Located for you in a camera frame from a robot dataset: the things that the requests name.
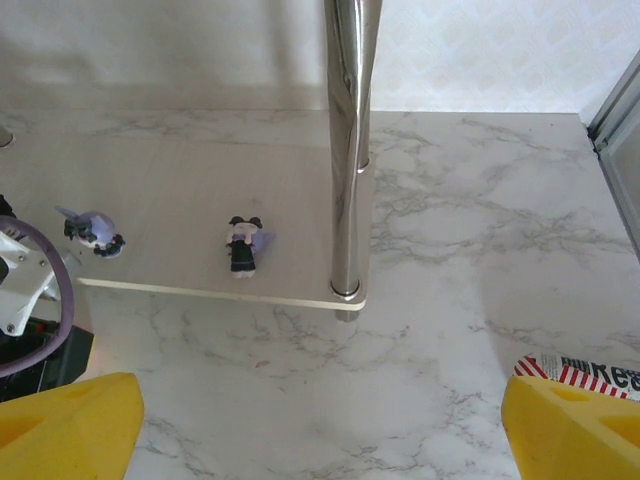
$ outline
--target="girl figurine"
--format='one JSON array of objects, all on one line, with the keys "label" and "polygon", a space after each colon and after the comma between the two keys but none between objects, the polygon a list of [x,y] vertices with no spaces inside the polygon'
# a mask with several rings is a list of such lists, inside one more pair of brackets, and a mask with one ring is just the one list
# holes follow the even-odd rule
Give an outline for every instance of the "girl figurine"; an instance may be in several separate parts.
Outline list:
[{"label": "girl figurine", "polygon": [[262,231],[258,217],[249,220],[233,217],[229,224],[227,246],[231,250],[231,273],[234,278],[251,278],[256,273],[255,255],[273,235]]},{"label": "girl figurine", "polygon": [[64,236],[69,240],[78,237],[78,241],[93,253],[103,258],[113,258],[120,254],[125,242],[122,235],[116,233],[116,226],[109,217],[101,212],[85,212],[78,215],[71,210],[56,207],[66,220]]}]

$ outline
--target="white marble surface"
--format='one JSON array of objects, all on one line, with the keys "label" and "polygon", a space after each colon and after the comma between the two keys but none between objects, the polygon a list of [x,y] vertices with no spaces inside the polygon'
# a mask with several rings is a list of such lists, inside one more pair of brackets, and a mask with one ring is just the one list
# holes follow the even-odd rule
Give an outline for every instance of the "white marble surface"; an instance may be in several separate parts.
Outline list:
[{"label": "white marble surface", "polygon": [[[18,132],[324,144],[300,112],[4,111]],[[89,290],[89,375],[132,371],[127,480],[516,479],[513,362],[640,368],[640,268],[575,115],[372,116],[369,300],[331,312]]]}]

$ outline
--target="white wallpaper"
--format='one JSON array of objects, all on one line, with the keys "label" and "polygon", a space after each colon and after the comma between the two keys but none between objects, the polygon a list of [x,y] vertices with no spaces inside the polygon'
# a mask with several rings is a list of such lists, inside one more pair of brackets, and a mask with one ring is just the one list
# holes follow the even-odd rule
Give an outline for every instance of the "white wallpaper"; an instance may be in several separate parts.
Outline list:
[{"label": "white wallpaper", "polygon": [[[580,112],[640,0],[385,0],[373,108]],[[322,0],[3,0],[0,107],[325,108]]]}]

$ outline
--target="metal pole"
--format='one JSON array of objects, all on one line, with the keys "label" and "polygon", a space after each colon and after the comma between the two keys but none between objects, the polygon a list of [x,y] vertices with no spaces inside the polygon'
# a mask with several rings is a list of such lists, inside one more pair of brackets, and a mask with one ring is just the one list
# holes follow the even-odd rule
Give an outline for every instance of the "metal pole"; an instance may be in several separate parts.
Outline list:
[{"label": "metal pole", "polygon": [[353,322],[360,316],[360,310],[334,310],[333,313],[338,320],[345,323]]},{"label": "metal pole", "polygon": [[356,187],[369,162],[369,98],[382,0],[325,0],[333,174],[331,287],[354,296],[360,287]]},{"label": "metal pole", "polygon": [[8,147],[13,141],[13,135],[0,127],[0,148]]}]

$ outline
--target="yellow foam pad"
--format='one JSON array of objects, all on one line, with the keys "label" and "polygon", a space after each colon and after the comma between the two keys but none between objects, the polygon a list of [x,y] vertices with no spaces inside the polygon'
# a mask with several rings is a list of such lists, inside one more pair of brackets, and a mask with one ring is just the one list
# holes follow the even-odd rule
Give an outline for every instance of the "yellow foam pad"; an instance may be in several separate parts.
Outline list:
[{"label": "yellow foam pad", "polygon": [[512,377],[502,423],[523,480],[640,478],[640,404]]},{"label": "yellow foam pad", "polygon": [[0,403],[0,479],[121,480],[143,419],[129,373]]}]

